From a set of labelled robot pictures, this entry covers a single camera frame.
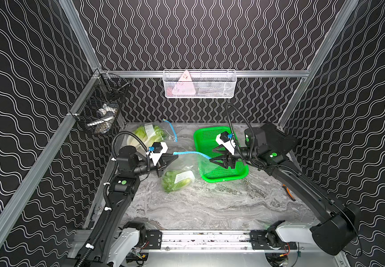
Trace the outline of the green chinese cabbage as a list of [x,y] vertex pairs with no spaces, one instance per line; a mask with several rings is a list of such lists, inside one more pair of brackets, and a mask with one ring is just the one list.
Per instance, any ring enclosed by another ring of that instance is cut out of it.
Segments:
[[195,181],[192,171],[167,171],[162,178],[162,187],[166,193],[179,191]]

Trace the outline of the zip-top bag blue seal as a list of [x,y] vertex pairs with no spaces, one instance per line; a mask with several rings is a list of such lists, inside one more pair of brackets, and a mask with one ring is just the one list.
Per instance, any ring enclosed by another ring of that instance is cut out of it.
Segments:
[[172,162],[167,167],[167,169],[165,170],[165,173],[167,171],[181,171],[181,172],[192,171],[196,180],[201,178],[204,175],[211,173],[214,169],[218,167],[216,164],[211,163],[209,161],[210,160],[209,156],[200,152],[196,152],[196,151],[175,152],[174,155],[178,155],[179,158],[174,162]]

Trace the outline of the pale chinese cabbage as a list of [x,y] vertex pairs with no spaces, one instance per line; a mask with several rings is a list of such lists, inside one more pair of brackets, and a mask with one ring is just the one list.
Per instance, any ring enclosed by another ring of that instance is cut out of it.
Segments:
[[[148,146],[148,135],[146,133],[145,127],[143,125],[136,128],[134,131],[132,131],[146,146]],[[126,141],[127,145],[135,146],[136,148],[142,148],[140,143],[133,138],[132,136],[129,136]]]
[[162,142],[165,138],[166,131],[159,126],[153,126],[153,131],[149,137],[149,146],[151,146],[154,142]]

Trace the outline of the zip-top bag with two cabbages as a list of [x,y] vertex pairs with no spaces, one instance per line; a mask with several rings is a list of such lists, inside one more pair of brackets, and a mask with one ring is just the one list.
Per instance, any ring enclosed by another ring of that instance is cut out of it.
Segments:
[[171,122],[167,120],[149,122],[132,131],[148,148],[154,142],[177,142],[177,133]]

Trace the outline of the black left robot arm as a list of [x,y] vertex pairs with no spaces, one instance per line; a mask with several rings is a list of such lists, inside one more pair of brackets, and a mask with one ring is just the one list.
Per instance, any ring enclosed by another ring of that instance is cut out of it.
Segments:
[[119,236],[116,231],[139,189],[140,177],[151,172],[162,175],[178,156],[168,153],[165,142],[154,143],[145,154],[134,146],[120,148],[116,156],[118,173],[104,183],[104,209],[84,245],[64,267],[119,267],[134,249],[147,244],[143,223],[129,222]]

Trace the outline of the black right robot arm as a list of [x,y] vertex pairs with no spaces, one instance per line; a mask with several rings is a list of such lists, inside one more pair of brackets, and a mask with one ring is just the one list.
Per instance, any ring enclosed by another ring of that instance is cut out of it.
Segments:
[[298,143],[271,123],[249,126],[244,131],[245,146],[236,144],[234,134],[219,132],[210,162],[222,168],[234,168],[238,161],[265,171],[292,189],[318,219],[318,224],[291,223],[284,220],[271,225],[264,239],[268,246],[279,248],[289,243],[314,244],[323,252],[336,256],[358,237],[360,208],[344,204],[304,175],[287,154]]

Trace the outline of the items in black basket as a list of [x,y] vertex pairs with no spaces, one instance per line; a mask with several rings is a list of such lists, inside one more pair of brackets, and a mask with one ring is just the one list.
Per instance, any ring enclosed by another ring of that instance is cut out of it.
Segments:
[[115,103],[104,103],[97,110],[97,118],[87,123],[86,126],[95,134],[105,134],[111,129],[117,113],[118,106]]

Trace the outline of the pink triangular card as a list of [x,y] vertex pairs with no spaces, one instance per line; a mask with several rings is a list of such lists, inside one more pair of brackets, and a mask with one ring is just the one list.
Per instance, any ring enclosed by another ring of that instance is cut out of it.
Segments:
[[196,94],[190,71],[185,70],[172,89],[172,95],[176,97],[193,96]]

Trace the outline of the orange handled pliers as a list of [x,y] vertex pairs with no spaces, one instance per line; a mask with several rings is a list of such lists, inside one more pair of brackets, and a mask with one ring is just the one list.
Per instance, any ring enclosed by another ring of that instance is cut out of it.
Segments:
[[285,190],[285,192],[287,193],[287,196],[289,197],[290,200],[296,201],[295,197],[292,195],[289,188],[285,184],[282,185],[282,188]]

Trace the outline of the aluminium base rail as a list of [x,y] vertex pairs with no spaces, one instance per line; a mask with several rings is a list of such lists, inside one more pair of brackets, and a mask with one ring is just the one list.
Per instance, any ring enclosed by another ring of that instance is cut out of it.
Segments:
[[117,230],[107,240],[109,255],[131,250],[168,252],[276,252],[293,251],[309,244],[317,251],[338,255],[340,240],[328,235],[313,235],[306,225],[282,223],[267,230],[145,230],[129,227]]

